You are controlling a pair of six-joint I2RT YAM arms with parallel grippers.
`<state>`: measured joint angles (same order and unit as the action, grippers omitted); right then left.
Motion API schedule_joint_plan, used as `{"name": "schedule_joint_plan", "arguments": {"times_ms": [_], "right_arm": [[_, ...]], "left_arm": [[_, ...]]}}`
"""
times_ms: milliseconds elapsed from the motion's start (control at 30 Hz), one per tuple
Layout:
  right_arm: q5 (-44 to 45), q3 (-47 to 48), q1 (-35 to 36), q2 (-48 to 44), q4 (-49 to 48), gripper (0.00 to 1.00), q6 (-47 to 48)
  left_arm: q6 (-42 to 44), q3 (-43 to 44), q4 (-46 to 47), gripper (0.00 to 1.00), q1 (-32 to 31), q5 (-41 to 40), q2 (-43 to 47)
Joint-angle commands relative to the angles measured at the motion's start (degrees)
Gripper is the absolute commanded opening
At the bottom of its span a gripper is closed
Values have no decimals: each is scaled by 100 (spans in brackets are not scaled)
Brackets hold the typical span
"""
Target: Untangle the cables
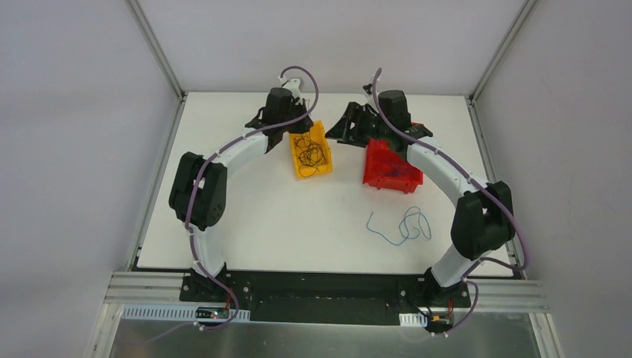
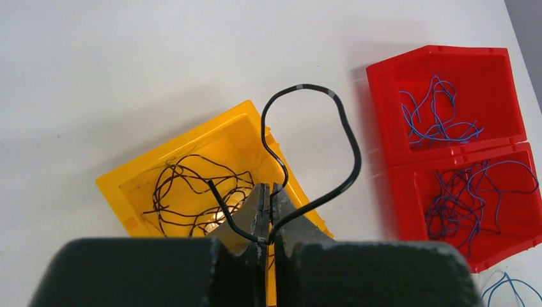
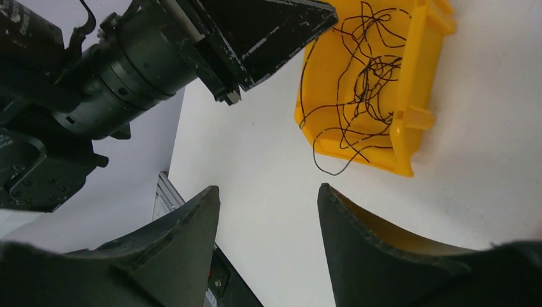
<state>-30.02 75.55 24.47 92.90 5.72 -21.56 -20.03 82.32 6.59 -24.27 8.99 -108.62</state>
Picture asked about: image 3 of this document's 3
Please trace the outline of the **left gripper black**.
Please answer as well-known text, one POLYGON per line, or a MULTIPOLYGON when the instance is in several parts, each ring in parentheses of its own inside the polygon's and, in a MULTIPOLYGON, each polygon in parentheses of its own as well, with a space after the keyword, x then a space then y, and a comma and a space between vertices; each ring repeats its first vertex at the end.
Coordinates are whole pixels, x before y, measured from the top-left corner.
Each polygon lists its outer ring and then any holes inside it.
POLYGON ((157 1, 168 86, 199 79, 229 105, 337 22, 321 1, 157 1))

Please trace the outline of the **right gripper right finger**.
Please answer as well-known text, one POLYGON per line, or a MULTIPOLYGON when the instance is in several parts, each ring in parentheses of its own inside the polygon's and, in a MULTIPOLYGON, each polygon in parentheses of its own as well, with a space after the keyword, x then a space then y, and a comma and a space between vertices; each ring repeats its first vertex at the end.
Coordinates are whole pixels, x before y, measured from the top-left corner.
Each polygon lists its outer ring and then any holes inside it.
POLYGON ((329 184, 318 215, 337 306, 540 306, 541 242, 476 251, 431 240, 329 184))

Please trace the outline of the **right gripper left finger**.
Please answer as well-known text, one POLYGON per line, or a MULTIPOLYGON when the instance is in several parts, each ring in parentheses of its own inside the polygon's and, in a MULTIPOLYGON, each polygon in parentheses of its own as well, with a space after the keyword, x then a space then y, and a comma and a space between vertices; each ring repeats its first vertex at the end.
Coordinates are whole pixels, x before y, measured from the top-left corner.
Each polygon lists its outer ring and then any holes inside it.
POLYGON ((220 210, 209 186, 94 250, 1 243, 2 306, 202 306, 220 210))

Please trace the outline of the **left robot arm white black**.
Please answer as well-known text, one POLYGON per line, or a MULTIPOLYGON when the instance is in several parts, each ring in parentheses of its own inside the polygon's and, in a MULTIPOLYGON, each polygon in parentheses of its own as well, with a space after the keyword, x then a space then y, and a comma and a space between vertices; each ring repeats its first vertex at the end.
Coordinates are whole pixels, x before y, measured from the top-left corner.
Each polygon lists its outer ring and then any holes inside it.
POLYGON ((108 165, 93 141, 193 80, 236 104, 338 22, 323 1, 132 1, 68 43, 18 1, 1 2, 1 208, 55 211, 108 165))

